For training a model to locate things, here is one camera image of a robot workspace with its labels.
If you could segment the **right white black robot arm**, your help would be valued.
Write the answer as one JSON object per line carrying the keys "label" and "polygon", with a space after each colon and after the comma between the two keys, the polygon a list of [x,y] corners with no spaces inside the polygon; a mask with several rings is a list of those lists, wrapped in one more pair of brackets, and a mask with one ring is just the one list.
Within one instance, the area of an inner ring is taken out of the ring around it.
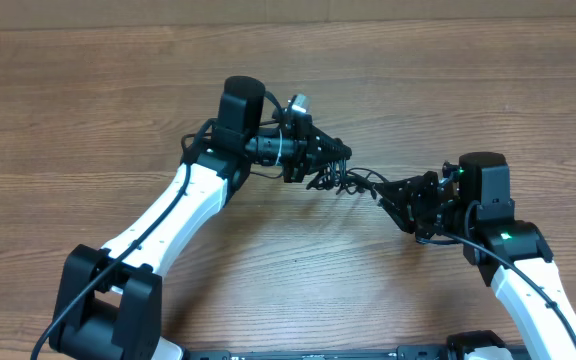
{"label": "right white black robot arm", "polygon": [[576,314],[554,253],[515,217],[504,155],[471,152],[440,173],[378,182],[380,206],[420,244],[460,244],[513,320],[532,359],[576,359]]}

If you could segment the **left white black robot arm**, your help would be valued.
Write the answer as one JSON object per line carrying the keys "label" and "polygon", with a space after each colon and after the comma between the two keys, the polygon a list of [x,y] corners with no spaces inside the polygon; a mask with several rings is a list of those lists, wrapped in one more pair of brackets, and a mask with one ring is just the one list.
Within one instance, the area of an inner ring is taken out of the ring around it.
{"label": "left white black robot arm", "polygon": [[309,100],[278,103],[252,77],[224,82],[216,117],[183,138],[176,175],[125,231],[66,258],[42,347],[74,359],[183,359],[162,330],[164,278],[196,232],[240,190],[254,165],[278,166],[286,183],[342,165],[351,149],[318,129]]}

